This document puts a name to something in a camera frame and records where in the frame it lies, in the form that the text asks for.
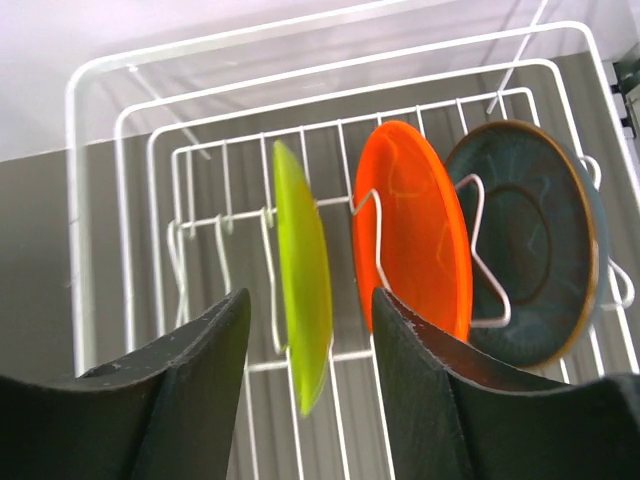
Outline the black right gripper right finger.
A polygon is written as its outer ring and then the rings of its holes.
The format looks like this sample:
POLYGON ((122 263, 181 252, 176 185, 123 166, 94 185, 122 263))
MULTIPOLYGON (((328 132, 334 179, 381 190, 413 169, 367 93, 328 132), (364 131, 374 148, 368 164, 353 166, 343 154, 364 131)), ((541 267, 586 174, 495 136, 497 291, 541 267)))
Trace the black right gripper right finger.
POLYGON ((571 385, 498 361, 372 300, 374 343, 399 479, 635 479, 639 378, 571 385))

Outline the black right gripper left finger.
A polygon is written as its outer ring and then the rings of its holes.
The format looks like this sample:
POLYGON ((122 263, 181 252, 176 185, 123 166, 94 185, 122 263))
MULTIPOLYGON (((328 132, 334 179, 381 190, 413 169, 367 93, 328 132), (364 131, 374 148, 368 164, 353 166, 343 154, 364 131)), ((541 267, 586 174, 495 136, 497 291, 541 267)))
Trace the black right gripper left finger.
POLYGON ((250 321, 240 289, 80 377, 3 377, 2 477, 225 478, 250 321))

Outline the lime green plate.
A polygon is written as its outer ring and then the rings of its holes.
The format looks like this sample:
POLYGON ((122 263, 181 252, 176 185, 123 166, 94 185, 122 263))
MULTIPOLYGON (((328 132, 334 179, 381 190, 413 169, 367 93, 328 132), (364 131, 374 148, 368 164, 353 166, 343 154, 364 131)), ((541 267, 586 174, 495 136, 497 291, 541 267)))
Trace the lime green plate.
POLYGON ((296 402, 306 417, 324 388, 333 335, 327 243, 305 172, 281 140, 273 144, 273 167, 287 340, 296 402))

